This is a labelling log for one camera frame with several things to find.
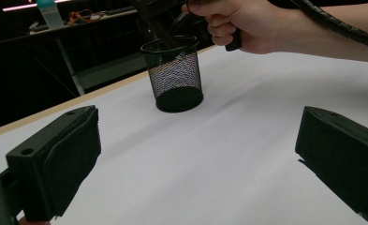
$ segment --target white surface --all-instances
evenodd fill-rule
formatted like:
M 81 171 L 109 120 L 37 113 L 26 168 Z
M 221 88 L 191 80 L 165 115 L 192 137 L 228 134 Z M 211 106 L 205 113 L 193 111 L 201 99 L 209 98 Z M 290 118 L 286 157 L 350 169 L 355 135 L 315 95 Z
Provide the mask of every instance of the white surface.
M 368 224 L 294 151 L 306 105 L 368 127 L 368 63 L 218 47 L 199 64 L 194 110 L 159 111 L 147 78 L 71 108 L 97 106 L 102 154 L 53 225 Z M 0 171 L 59 115 L 1 135 Z

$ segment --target bottle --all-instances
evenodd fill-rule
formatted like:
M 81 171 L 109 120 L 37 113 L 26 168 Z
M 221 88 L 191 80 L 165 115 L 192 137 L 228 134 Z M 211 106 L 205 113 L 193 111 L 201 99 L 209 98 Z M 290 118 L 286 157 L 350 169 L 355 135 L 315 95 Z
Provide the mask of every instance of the bottle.
M 37 0 L 37 8 L 43 15 L 44 21 L 49 26 L 49 29 L 58 29 L 64 27 L 64 22 L 58 11 L 58 7 L 54 0 Z

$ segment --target black cable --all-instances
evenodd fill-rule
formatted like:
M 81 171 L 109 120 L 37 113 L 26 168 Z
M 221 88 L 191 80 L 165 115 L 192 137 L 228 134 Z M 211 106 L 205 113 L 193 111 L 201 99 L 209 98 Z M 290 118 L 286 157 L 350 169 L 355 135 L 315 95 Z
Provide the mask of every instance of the black cable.
M 327 13 L 320 7 L 314 6 L 308 0 L 291 0 L 295 5 L 297 5 L 305 14 L 315 21 L 328 26 L 331 30 L 341 34 L 346 38 L 356 40 L 366 46 L 368 46 L 368 33 L 346 24 L 331 14 Z
M 175 35 L 178 30 L 182 27 L 185 21 L 189 19 L 191 16 L 190 13 L 181 13 L 180 15 L 175 18 L 174 22 L 172 23 L 171 27 L 169 28 L 169 31 Z

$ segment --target black handle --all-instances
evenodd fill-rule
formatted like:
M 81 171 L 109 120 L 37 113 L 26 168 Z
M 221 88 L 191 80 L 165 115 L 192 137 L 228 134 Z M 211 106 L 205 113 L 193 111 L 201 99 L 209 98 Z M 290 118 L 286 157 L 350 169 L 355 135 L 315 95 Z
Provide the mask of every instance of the black handle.
M 225 49 L 228 52 L 235 51 L 242 47 L 242 38 L 240 37 L 240 29 L 237 29 L 233 33 L 233 40 L 228 45 L 225 46 Z

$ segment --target mesh cup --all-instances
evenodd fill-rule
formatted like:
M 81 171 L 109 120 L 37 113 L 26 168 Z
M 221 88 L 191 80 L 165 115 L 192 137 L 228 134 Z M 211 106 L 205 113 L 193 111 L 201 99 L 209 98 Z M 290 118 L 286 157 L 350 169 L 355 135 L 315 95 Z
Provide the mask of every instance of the mesh cup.
M 197 45 L 193 36 L 176 36 L 182 46 L 169 50 L 159 40 L 140 47 L 145 55 L 156 107 L 179 113 L 197 107 L 203 100 Z

